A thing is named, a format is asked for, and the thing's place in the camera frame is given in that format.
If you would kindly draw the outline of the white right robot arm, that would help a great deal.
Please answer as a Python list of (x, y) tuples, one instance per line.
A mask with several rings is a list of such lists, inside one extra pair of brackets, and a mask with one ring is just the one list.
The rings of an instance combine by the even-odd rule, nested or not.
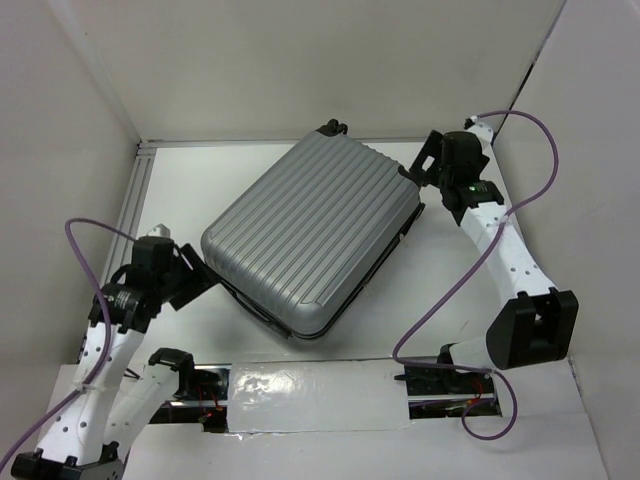
[(564, 359), (579, 303), (538, 267), (513, 223), (498, 187), (481, 173), (489, 162), (477, 128), (431, 131), (409, 172), (433, 186), (456, 224), (473, 241), (497, 287), (501, 310), (480, 336), (442, 347), (436, 379), (460, 391), (471, 368), (511, 370)]

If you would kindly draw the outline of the dark grey hardshell suitcase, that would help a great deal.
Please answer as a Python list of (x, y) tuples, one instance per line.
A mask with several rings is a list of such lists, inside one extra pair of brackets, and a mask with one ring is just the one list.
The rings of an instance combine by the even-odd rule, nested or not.
[(202, 234), (232, 297), (284, 338), (324, 336), (420, 216), (418, 184), (329, 120), (294, 144)]

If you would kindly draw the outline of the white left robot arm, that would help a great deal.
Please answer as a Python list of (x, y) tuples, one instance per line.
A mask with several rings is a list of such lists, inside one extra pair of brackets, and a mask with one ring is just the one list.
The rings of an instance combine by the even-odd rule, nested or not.
[(179, 310), (219, 279), (190, 244), (157, 236), (133, 243), (130, 263), (98, 290), (82, 358), (68, 396), (46, 414), (35, 449), (3, 464), (15, 479), (120, 479), (131, 447), (171, 397), (196, 390), (192, 354), (168, 347), (153, 353), (126, 394), (124, 374), (164, 304)]

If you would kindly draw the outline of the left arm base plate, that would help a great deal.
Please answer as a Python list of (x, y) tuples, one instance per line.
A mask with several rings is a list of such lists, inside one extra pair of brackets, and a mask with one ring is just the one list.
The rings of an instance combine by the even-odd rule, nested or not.
[(230, 364), (196, 365), (189, 389), (165, 402), (149, 423), (191, 424), (203, 432), (226, 433), (230, 373)]

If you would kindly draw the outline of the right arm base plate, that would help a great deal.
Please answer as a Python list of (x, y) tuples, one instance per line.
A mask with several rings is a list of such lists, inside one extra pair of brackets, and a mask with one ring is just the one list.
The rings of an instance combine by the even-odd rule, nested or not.
[(501, 413), (488, 375), (405, 366), (394, 380), (406, 387), (409, 417), (413, 420), (459, 418), (470, 406), (470, 417)]

